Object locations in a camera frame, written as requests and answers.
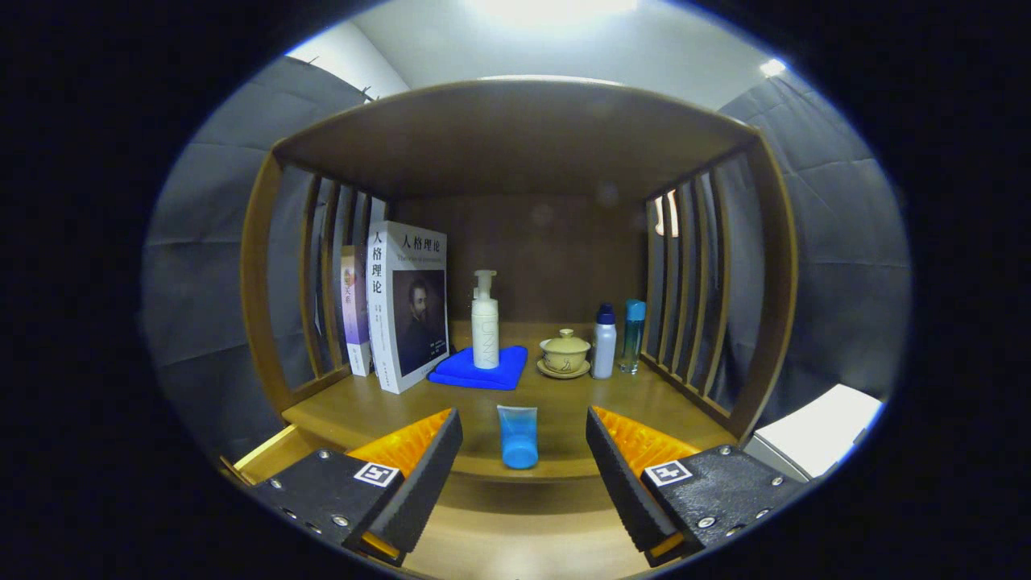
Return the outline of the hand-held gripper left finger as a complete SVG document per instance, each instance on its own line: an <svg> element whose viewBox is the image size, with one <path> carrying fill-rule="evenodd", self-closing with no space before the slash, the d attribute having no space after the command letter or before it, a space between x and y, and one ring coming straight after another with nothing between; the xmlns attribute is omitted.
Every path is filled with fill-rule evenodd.
<svg viewBox="0 0 1031 580"><path fill-rule="evenodd" d="M456 408L353 450L291 425L244 456L242 484L295 528L400 566L415 550L462 441Z"/></svg>

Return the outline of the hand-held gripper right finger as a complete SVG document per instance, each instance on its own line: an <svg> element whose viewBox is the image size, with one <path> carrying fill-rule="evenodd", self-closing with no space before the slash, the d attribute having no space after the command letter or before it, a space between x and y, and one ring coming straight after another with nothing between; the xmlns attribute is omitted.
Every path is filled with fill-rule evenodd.
<svg viewBox="0 0 1031 580"><path fill-rule="evenodd" d="M586 441L652 568L728 542L806 488L735 445L700 450L599 405L586 415Z"/></svg>

